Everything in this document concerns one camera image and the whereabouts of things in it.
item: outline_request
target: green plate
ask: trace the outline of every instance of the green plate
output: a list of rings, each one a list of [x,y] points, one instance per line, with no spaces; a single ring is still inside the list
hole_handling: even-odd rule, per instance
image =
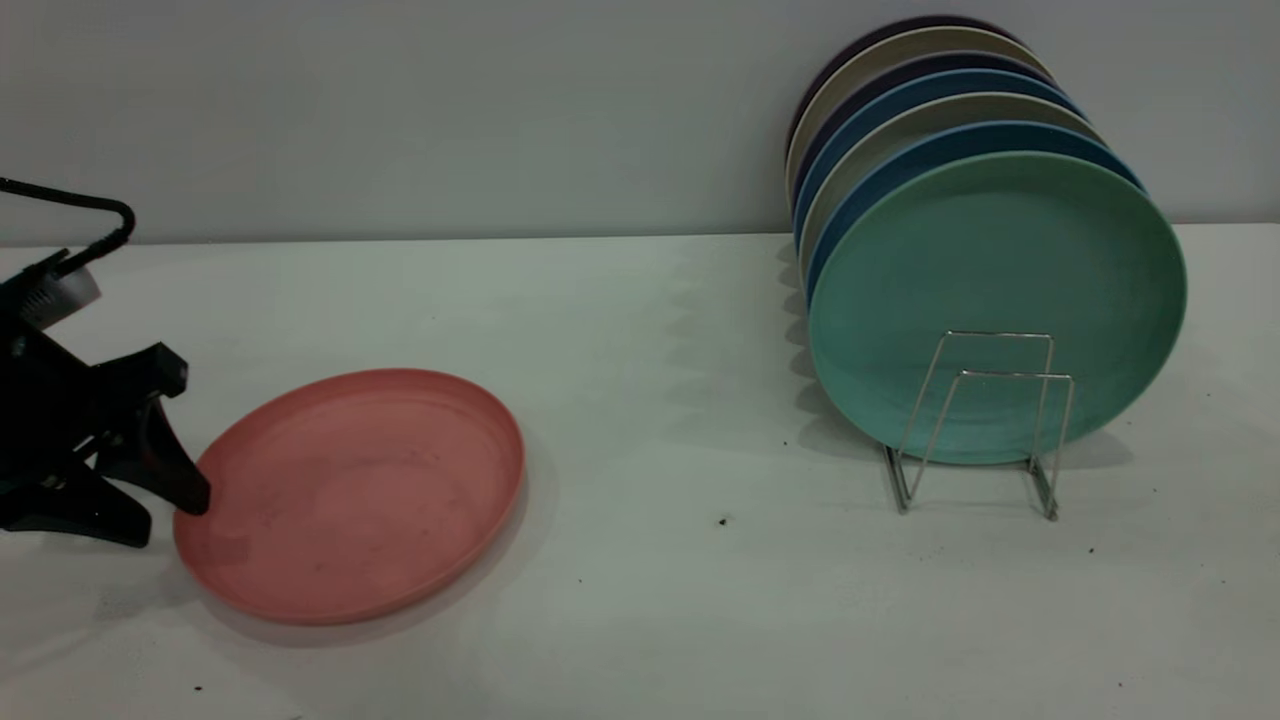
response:
[[[809,334],[836,406],[897,447],[943,332],[1050,333],[1053,372],[1076,382],[1074,439],[1151,384],[1185,310],[1178,238],[1133,184],[1074,158],[1000,152],[920,176],[863,215],[822,270]],[[960,369],[1042,372],[1044,352],[1027,340],[948,340],[904,450],[923,455]],[[1025,459],[1039,392],[1037,380],[964,380],[933,459]],[[1057,442],[1065,397],[1065,383],[1050,383],[1042,451]]]

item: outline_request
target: dish rack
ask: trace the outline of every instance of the dish rack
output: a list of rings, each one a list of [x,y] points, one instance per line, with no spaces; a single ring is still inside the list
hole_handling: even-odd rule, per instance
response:
[[[947,389],[946,400],[942,401],[942,411],[938,413],[938,420],[933,424],[933,432],[929,434],[929,445],[924,450],[924,455],[920,457],[920,465],[915,470],[915,478],[911,484],[906,483],[906,471],[904,468],[904,448],[906,448],[908,441],[911,438],[911,429],[915,427],[915,418],[920,414],[920,405],[924,402],[924,393],[929,388],[929,382],[933,380],[933,373],[937,369],[938,359],[942,357],[942,348],[946,346],[947,341],[955,337],[973,337],[973,338],[1000,338],[1000,340],[1019,340],[1028,342],[1043,342],[1046,346],[1044,352],[1044,370],[1041,373],[1023,373],[1011,370],[991,370],[991,369],[961,369],[957,370],[955,378],[951,380],[951,387]],[[1036,492],[1039,495],[1041,506],[1044,518],[1048,520],[1057,520],[1057,473],[1062,462],[1062,446],[1066,443],[1066,429],[1071,420],[1071,404],[1075,401],[1075,378],[1065,373],[1053,373],[1053,348],[1055,340],[1053,336],[1047,333],[1015,333],[1015,332],[975,332],[975,331],[947,331],[942,333],[938,338],[938,345],[933,351],[933,360],[929,363],[929,369],[924,374],[924,382],[920,383],[920,392],[915,397],[915,406],[911,409],[911,415],[906,420],[906,428],[902,430],[902,439],[899,442],[897,447],[888,447],[882,445],[884,452],[884,462],[888,465],[890,483],[893,487],[893,500],[897,502],[897,511],[905,515],[911,509],[911,502],[915,500],[916,493],[920,488],[920,479],[924,477],[924,470],[929,466],[929,457],[933,455],[933,447],[938,442],[938,434],[942,432],[942,425],[946,423],[947,411],[951,409],[951,400],[955,397],[956,388],[960,387],[961,380],[970,378],[997,378],[1007,380],[1041,380],[1041,395],[1039,405],[1036,410],[1036,428],[1032,433],[1032,452],[1027,459],[1027,471],[1032,477],[1032,483],[1036,486]],[[1064,402],[1062,409],[1062,427],[1057,436],[1057,447],[1053,448],[1053,466],[1052,470],[1046,475],[1044,464],[1039,455],[1039,436],[1041,436],[1041,421],[1044,416],[1044,398],[1048,395],[1048,384],[1051,382],[1066,383],[1066,402]]]

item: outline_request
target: plate rim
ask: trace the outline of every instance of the plate rim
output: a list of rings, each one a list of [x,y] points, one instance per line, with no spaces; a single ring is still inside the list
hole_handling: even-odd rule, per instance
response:
[[[818,90],[820,90],[823,83],[827,82],[827,78],[836,74],[836,72],[840,70],[840,68],[845,67],[845,63],[852,60],[859,54],[861,54],[863,50],[872,47],[873,45],[881,42],[882,40],[887,40],[890,37],[897,37],[899,35],[902,35],[904,32],[911,32],[913,29],[923,29],[938,26],[974,27],[978,29],[986,29],[988,32],[1002,35],[1009,40],[1012,40],[1014,42],[1021,45],[1023,47],[1030,50],[1030,47],[1025,42],[1023,42],[1020,38],[1018,38],[1014,33],[1009,32],[1007,29],[995,23],[979,18],[973,18],[969,15],[948,15],[941,13],[925,14],[925,15],[910,15],[906,18],[896,19],[891,23],[882,24],[874,29],[859,35],[851,42],[841,47],[813,76],[813,79],[809,81],[808,86],[805,86],[805,91],[800,95],[800,101],[796,102],[796,106],[791,113],[791,122],[787,126],[787,137],[785,143],[786,147],[782,149],[782,152],[786,154],[787,147],[790,147],[791,136],[795,135],[796,126],[800,124],[800,115],[804,114],[805,108],[809,106],[809,100],[812,100],[813,96],[818,94]]]
[[[191,562],[191,556],[189,556],[191,548],[189,547],[184,548],[184,546],[188,542],[195,542],[195,541],[179,539],[179,538],[189,536],[191,533],[196,532],[197,528],[196,523],[198,521],[198,516],[187,515],[184,512],[174,510],[172,521],[173,543],[178,550],[179,560],[187,569],[188,574],[192,578],[195,578],[196,582],[206,592],[209,592],[219,602],[223,602],[229,607],[244,612],[246,615],[251,615],[273,623],[279,623],[285,625],[342,625],[348,623],[360,623],[364,620],[371,620],[375,618],[389,615],[444,589],[445,587],[452,584],[458,577],[461,577],[468,568],[471,568],[493,546],[494,541],[498,538],[498,536],[507,527],[507,523],[511,520],[511,514],[515,510],[516,505],[520,502],[520,497],[524,492],[526,475],[529,474],[527,445],[525,442],[524,432],[521,430],[520,423],[516,420],[515,414],[511,411],[509,407],[507,407],[504,402],[502,402],[500,398],[498,398],[498,396],[495,396],[484,386],[452,373],[445,373],[442,370],[430,370],[426,368],[374,368],[367,370],[340,373],[337,375],[330,375],[326,378],[312,380],[310,383],[287,391],[282,395],[278,395],[271,400],[268,400],[262,405],[259,405],[253,410],[250,410],[238,420],[228,425],[227,429],[224,429],[212,442],[209,443],[209,447],[206,447],[205,451],[201,452],[200,460],[197,460],[196,465],[198,468],[204,462],[205,457],[215,448],[215,446],[219,442],[223,442],[224,438],[228,438],[233,433],[233,430],[241,428],[243,432],[243,427],[247,425],[255,416],[265,415],[273,410],[276,410],[280,405],[296,401],[298,396],[312,392],[317,387],[323,387],[330,383],[339,383],[343,380],[351,380],[353,378],[366,378],[372,375],[402,375],[402,374],[431,377],[435,380],[444,380],[447,383],[454,383],[466,387],[468,389],[477,391],[483,397],[486,398],[486,401],[494,405],[494,407],[498,410],[497,416],[500,419],[500,421],[504,425],[509,425],[512,439],[515,442],[515,447],[512,447],[511,450],[517,452],[516,474],[513,484],[511,487],[511,492],[507,495],[500,512],[498,514],[493,525],[488,528],[485,534],[474,544],[474,547],[468,548],[468,551],[465,555],[462,555],[458,560],[456,560],[448,569],[435,574],[434,577],[417,584],[416,587],[399,593],[396,597],[383,600],[376,605],[362,607],[360,610],[300,615],[297,612],[274,612],[270,609],[262,609],[252,603],[242,602],[241,598],[238,597],[232,597],[229,594],[223,593],[216,584],[209,582],[209,578],[205,574],[197,573],[195,570],[195,565]]]
[[[1044,122],[1039,122],[1039,120],[1009,120],[1009,119],[1004,119],[1004,120],[980,120],[980,122],[977,122],[977,123],[965,123],[965,124],[961,124],[961,126],[955,126],[952,128],[948,128],[948,129],[945,129],[945,131],[941,131],[941,132],[936,132],[936,133],[933,133],[933,135],[931,135],[928,137],[922,137],[920,140],[913,142],[911,145],[908,145],[906,147],[902,147],[901,150],[899,150],[897,152],[895,152],[893,155],[891,155],[890,158],[887,158],[883,163],[881,163],[878,165],[876,165],[874,168],[872,168],[865,176],[863,176],[863,178],[860,181],[858,181],[852,187],[849,188],[849,191],[845,193],[844,197],[840,199],[840,202],[836,204],[835,209],[832,209],[832,211],[831,211],[831,215],[827,218],[827,223],[823,225],[823,228],[820,231],[818,231],[818,234],[815,236],[815,238],[813,241],[813,247],[809,250],[809,254],[808,255],[801,255],[801,259],[803,259],[803,263],[801,263],[803,266],[801,266],[801,269],[805,270],[804,272],[804,277],[801,278],[801,281],[803,281],[801,288],[805,292],[806,305],[808,305],[809,299],[813,295],[817,293],[817,287],[818,287],[818,281],[817,279],[810,281],[809,278],[810,277],[819,278],[822,275],[822,268],[824,268],[827,265],[827,263],[831,261],[831,256],[836,251],[836,249],[832,247],[831,252],[828,252],[827,258],[822,261],[822,265],[820,266],[815,265],[814,258],[818,255],[818,250],[823,247],[823,242],[822,241],[824,238],[833,237],[835,238],[833,242],[838,246],[840,242],[841,242],[841,240],[844,240],[844,237],[845,237],[844,232],[841,232],[840,234],[828,236],[827,234],[827,228],[829,228],[831,224],[836,222],[836,218],[838,217],[840,211],[845,208],[845,204],[849,202],[850,199],[852,199],[852,196],[859,190],[861,190],[863,187],[865,187],[867,182],[870,181],[872,178],[874,178],[876,173],[878,173],[882,169],[887,168],[893,161],[900,160],[908,152],[913,152],[915,150],[919,150],[920,147],[924,147],[925,145],[929,145],[929,143],[936,142],[938,140],[943,140],[943,138],[952,137],[952,136],[961,135],[961,133],[980,131],[980,129],[986,129],[986,128],[993,128],[993,127],[995,128],[1012,128],[1012,127],[1030,128],[1030,129],[1036,129],[1037,132],[1046,132],[1048,135],[1066,133],[1066,135],[1070,135],[1070,136],[1075,136],[1076,138],[1085,140],[1089,143],[1096,145],[1098,150],[1102,150],[1103,152],[1106,152],[1107,155],[1110,155],[1111,159],[1115,160],[1116,165],[1124,168],[1124,170],[1129,174],[1129,177],[1120,176],[1121,179],[1124,179],[1129,184],[1133,184],[1143,195],[1147,195],[1149,197],[1149,192],[1147,191],[1146,186],[1142,184],[1142,179],[1138,178],[1138,174],[1134,173],[1133,169],[1128,165],[1128,163],[1125,163],[1124,159],[1121,159],[1119,155],[1116,155],[1116,152],[1114,150],[1111,150],[1110,146],[1107,146],[1105,142],[1101,142],[1097,138],[1097,136],[1091,137],[1091,136],[1087,136],[1087,135],[1082,135],[1080,132],[1074,131],[1071,128],[1065,128],[1062,126],[1056,126],[1056,124],[1052,124],[1052,123],[1044,123]],[[1046,152],[1046,154],[1050,154],[1050,155],[1059,155],[1059,156],[1062,156],[1062,158],[1075,158],[1075,155],[1068,155],[1065,152],[1056,152],[1056,151],[1052,151],[1052,150],[997,150],[997,151],[993,151],[993,152],[978,152],[978,154],[974,154],[972,156],[973,158],[979,158],[979,156],[984,156],[984,155],[998,155],[998,154],[1004,154],[1004,152]],[[1092,164],[1092,165],[1097,165],[1097,163],[1093,163],[1092,160],[1085,160],[1085,161],[1089,163],[1089,164]],[[942,165],[938,165],[938,168],[950,165],[951,163],[943,163]],[[1097,167],[1114,173],[1114,170],[1110,170],[1108,168],[1106,168],[1103,165],[1097,165]],[[915,178],[911,178],[910,181],[906,181],[906,183],[902,183],[902,184],[908,184],[910,182],[914,182],[915,179],[918,179],[918,178],[924,177],[925,174],[928,174],[928,172],[920,173],[920,176],[916,176]],[[892,191],[888,192],[888,193],[886,193],[884,197],[882,197],[881,200],[887,200],[890,197],[890,195],[892,195]],[[865,211],[863,211],[863,215],[865,215],[865,214],[870,213],[872,210],[874,210],[876,205],[879,205],[879,200],[877,200],[874,204],[872,204],[870,208],[868,208]],[[852,225],[856,224],[856,222],[858,220],[855,220],[847,228],[845,228],[845,232],[847,232],[849,229],[851,229]]]
[[[835,73],[832,73],[822,83],[822,86],[818,88],[818,92],[815,92],[813,95],[813,97],[809,99],[809,102],[805,105],[804,111],[800,114],[800,120],[796,123],[795,131],[787,138],[787,152],[786,152],[786,158],[783,160],[783,168],[785,168],[783,172],[785,172],[785,181],[786,181],[786,187],[787,187],[787,192],[788,193],[792,193],[795,191],[794,186],[795,186],[796,178],[792,178],[792,163],[799,164],[799,158],[795,158],[795,160],[792,160],[792,156],[797,151],[800,151],[801,154],[804,151],[803,149],[797,149],[797,146],[796,146],[796,138],[800,135],[800,131],[806,128],[806,120],[810,119],[810,111],[813,110],[814,102],[817,102],[817,100],[823,95],[823,92],[827,91],[832,86],[833,81],[841,73],[846,72],[850,67],[852,67],[852,64],[856,63],[859,59],[865,58],[869,53],[876,51],[879,47],[886,47],[886,46],[888,46],[890,44],[893,44],[893,42],[905,42],[905,41],[908,41],[910,38],[914,38],[914,37],[919,37],[919,36],[924,36],[924,35],[929,35],[929,33],[940,33],[940,32],[960,32],[963,35],[978,36],[978,37],[984,37],[984,38],[988,38],[988,40],[989,38],[995,38],[1000,44],[1005,44],[1006,46],[1012,46],[1012,47],[1016,47],[1016,49],[1021,49],[1027,54],[1027,60],[1029,60],[1027,64],[1032,65],[1037,70],[1043,72],[1044,77],[1047,77],[1050,81],[1053,81],[1055,83],[1057,82],[1057,79],[1053,77],[1053,73],[1048,69],[1048,67],[1044,64],[1044,61],[1039,59],[1039,55],[1037,55],[1034,51],[1032,51],[1032,49],[1027,47],[1025,45],[1023,45],[1023,44],[1020,44],[1018,41],[1010,40],[1007,36],[1000,35],[997,32],[991,32],[991,31],[987,31],[987,29],[980,29],[980,28],[974,28],[974,27],[965,27],[965,26],[931,26],[931,27],[916,28],[916,29],[913,29],[913,31],[908,31],[908,32],[902,32],[902,33],[899,33],[899,35],[893,35],[893,36],[886,37],[884,40],[881,40],[879,42],[877,42],[877,44],[867,47],[865,50],[863,50],[861,53],[854,55],[847,61],[845,61],[842,65],[840,65],[840,68]],[[991,50],[983,50],[983,49],[978,49],[978,47],[974,47],[972,50],[991,53]],[[932,54],[934,54],[934,53],[923,53],[919,56],[932,55]],[[838,105],[840,105],[840,102],[837,101],[833,105],[832,109],[835,109]],[[823,120],[826,120],[826,118],[814,118],[812,122],[809,122],[809,124],[814,124],[814,123],[819,123],[820,124]],[[806,140],[804,142],[805,147],[808,147],[808,145],[812,141],[813,141],[812,137],[809,140]]]
[[[813,250],[817,249],[818,242],[822,240],[822,234],[823,234],[823,231],[826,231],[826,228],[827,228],[827,223],[831,222],[831,218],[835,215],[836,210],[840,208],[841,204],[844,204],[845,196],[847,196],[849,192],[852,192],[852,190],[856,188],[861,183],[861,181],[867,179],[868,176],[870,176],[873,172],[876,172],[877,169],[879,169],[884,163],[888,163],[890,160],[897,158],[897,155],[900,152],[904,152],[908,149],[914,147],[915,145],[918,145],[920,142],[925,142],[925,141],[928,141],[928,140],[931,140],[933,137],[937,137],[938,135],[955,131],[956,128],[963,128],[963,127],[968,127],[968,126],[972,126],[972,124],[977,124],[977,123],[961,123],[961,124],[954,124],[952,123],[946,129],[941,129],[938,132],[934,132],[932,135],[922,137],[922,138],[916,140],[915,142],[913,142],[913,143],[910,143],[908,146],[901,147],[897,152],[895,152],[890,158],[886,158],[881,164],[877,164],[873,168],[870,168],[859,179],[859,182],[854,183],[851,187],[849,187],[849,190],[845,191],[845,196],[842,196],[836,202],[836,205],[832,208],[831,214],[828,214],[827,218],[822,222],[822,225],[817,225],[817,224],[813,225],[813,233],[814,233],[813,234],[813,242],[810,245],[810,251],[805,252],[805,242],[804,241],[805,241],[806,237],[809,237],[809,234],[805,231],[808,231],[810,228],[809,223],[813,219],[813,206],[818,204],[818,197],[822,195],[822,191],[827,188],[827,186],[831,182],[831,179],[836,176],[836,172],[840,170],[841,165],[844,165],[846,161],[850,160],[850,158],[854,155],[854,152],[858,152],[860,149],[865,150],[865,147],[868,147],[870,145],[870,141],[873,141],[874,138],[877,138],[878,133],[881,133],[882,131],[884,131],[886,133],[890,132],[886,128],[900,127],[900,123],[906,123],[906,122],[909,122],[910,118],[927,115],[927,114],[934,113],[934,111],[940,111],[940,113],[941,111],[946,111],[951,105],[959,105],[961,102],[980,102],[980,101],[995,101],[995,100],[1016,101],[1016,102],[1019,102],[1020,105],[1023,105],[1025,108],[1041,108],[1041,109],[1048,110],[1050,114],[1055,114],[1055,111],[1056,111],[1057,114],[1060,114],[1061,117],[1065,117],[1068,119],[1079,120],[1078,124],[1083,126],[1087,129],[1089,129],[1091,131],[1089,135],[1092,135],[1092,137],[1093,137],[1094,141],[1097,141],[1098,143],[1101,143],[1103,147],[1107,146],[1106,141],[1102,140],[1102,136],[1098,133],[1097,128],[1094,128],[1093,124],[1089,120],[1084,119],[1080,115],[1076,115],[1075,113],[1073,113],[1071,110],[1068,110],[1066,108],[1062,108],[1062,106],[1056,105],[1053,102],[1050,102],[1047,100],[1041,100],[1039,97],[1036,97],[1034,95],[1024,95],[1021,92],[1001,92],[1001,91],[965,92],[965,94],[960,94],[960,95],[947,95],[946,97],[938,97],[937,100],[931,100],[931,101],[924,102],[922,105],[916,105],[915,108],[911,108],[909,110],[899,113],[897,115],[893,115],[892,118],[890,118],[890,119],[884,120],[883,123],[881,123],[879,126],[877,126],[872,132],[869,132],[865,136],[863,136],[852,147],[850,147],[847,151],[845,151],[844,155],[840,156],[840,160],[836,163],[836,165],[833,165],[831,168],[831,172],[827,173],[827,177],[823,178],[822,183],[818,186],[818,190],[814,191],[814,199],[809,204],[809,213],[805,214],[805,222],[804,222],[804,224],[801,224],[800,232],[799,232],[800,237],[796,240],[796,258],[797,258],[797,263],[799,263],[799,265],[800,265],[800,268],[803,270],[801,275],[808,275],[809,256],[813,254]],[[1019,119],[1019,118],[1007,118],[1007,117],[1005,117],[1005,118],[996,118],[996,119],[980,120],[980,122],[992,122],[992,123],[995,123],[995,122],[1039,122],[1039,120],[1027,120],[1025,118]]]
[[[872,109],[874,105],[877,105],[882,100],[886,100],[886,99],[896,95],[900,91],[908,91],[908,90],[910,90],[913,87],[918,87],[919,85],[923,85],[925,82],[937,81],[938,78],[954,78],[954,77],[960,76],[960,74],[966,74],[966,76],[972,74],[972,76],[979,76],[979,77],[992,77],[992,76],[995,76],[995,77],[1004,77],[1006,79],[1023,78],[1027,82],[1042,85],[1042,86],[1044,86],[1046,90],[1048,90],[1053,95],[1057,95],[1060,97],[1060,100],[1062,102],[1065,102],[1065,104],[1061,104],[1061,106],[1064,109],[1070,110],[1071,113],[1075,113],[1085,123],[1092,124],[1092,122],[1084,114],[1084,111],[1065,92],[1062,92],[1060,88],[1057,88],[1056,86],[1053,86],[1051,83],[1047,83],[1047,82],[1044,82],[1042,79],[1037,79],[1037,78],[1033,78],[1033,77],[1028,77],[1028,76],[1012,73],[1012,72],[1009,72],[1009,70],[993,69],[993,68],[956,68],[956,69],[952,69],[952,70],[940,70],[940,72],[936,72],[936,73],[929,73],[927,76],[918,77],[915,79],[908,81],[908,82],[905,82],[902,85],[899,85],[899,86],[891,88],[890,91],[887,91],[887,92],[877,96],[874,100],[872,100],[867,105],[859,108],[856,113],[854,113],[852,115],[850,115],[849,118],[846,118],[845,122],[842,122],[840,124],[840,127],[836,128],[836,131],[831,133],[831,137],[827,138],[827,142],[824,142],[823,146],[814,155],[813,163],[810,163],[810,165],[808,168],[808,172],[805,173],[805,177],[800,181],[800,184],[796,187],[795,197],[787,200],[788,202],[792,204],[792,208],[791,208],[791,227],[792,227],[792,229],[795,228],[795,222],[796,222],[796,218],[799,217],[799,210],[800,210],[799,200],[801,199],[801,196],[804,196],[805,188],[809,187],[810,184],[813,184],[812,181],[814,181],[814,178],[815,178],[815,176],[813,174],[814,167],[817,167],[818,160],[822,159],[823,154],[827,151],[827,147],[831,146],[831,142],[835,141],[840,136],[840,133],[844,132],[845,128],[849,127],[850,123],[852,123],[855,119],[858,119],[859,115],[861,115],[864,111]],[[897,113],[896,115],[893,115],[888,120],[884,120],[884,123],[891,122],[893,118],[897,118],[899,115],[902,115],[905,113],[910,113],[915,108],[922,108],[922,106],[924,106],[924,105],[927,105],[929,102],[936,102],[938,100],[946,100],[947,97],[955,97],[955,96],[960,96],[960,95],[973,95],[973,94],[979,94],[979,92],[1015,92],[1015,91],[1009,91],[1009,90],[972,90],[972,91],[966,91],[966,92],[956,92],[956,94],[951,94],[951,95],[943,95],[943,96],[937,97],[934,100],[928,100],[928,101],[920,102],[919,105],[915,105],[913,108],[908,108],[906,110],[902,110],[902,111]],[[1027,95],[1027,94],[1025,92],[1018,92],[1018,95]],[[1059,102],[1053,102],[1053,104],[1055,105],[1060,105]],[[867,135],[870,135],[870,133],[876,132],[881,126],[876,126],[874,128],[872,128],[870,131],[868,131]],[[850,146],[849,150],[852,150],[854,147],[856,147],[856,145],[858,143],[855,142],[852,146]],[[831,167],[831,169],[835,170],[836,167],[840,164],[840,160],[842,160],[842,159],[844,159],[844,154],[841,154],[841,156],[836,159],[836,163]],[[822,183],[817,183],[817,187],[814,187],[814,190],[813,190],[813,196],[814,197],[817,197],[819,190],[822,190]],[[812,205],[813,205],[813,200],[809,201],[809,206],[812,206]],[[806,210],[805,214],[808,215],[808,206],[805,208],[805,210]],[[797,234],[797,237],[796,237],[796,246],[797,246],[796,250],[799,251],[800,238],[799,238],[799,233],[796,233],[796,234]]]

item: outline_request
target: white table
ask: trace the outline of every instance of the white table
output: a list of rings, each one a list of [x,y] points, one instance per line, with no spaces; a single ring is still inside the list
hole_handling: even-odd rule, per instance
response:
[[[154,498],[143,551],[0,536],[0,716],[1275,717],[1280,225],[1180,234],[1178,350],[1069,448],[1056,524],[1009,468],[896,512],[782,236],[129,247],[52,334],[184,356],[193,456],[302,383],[425,366],[515,411],[527,495],[458,584],[333,629],[206,597]]]

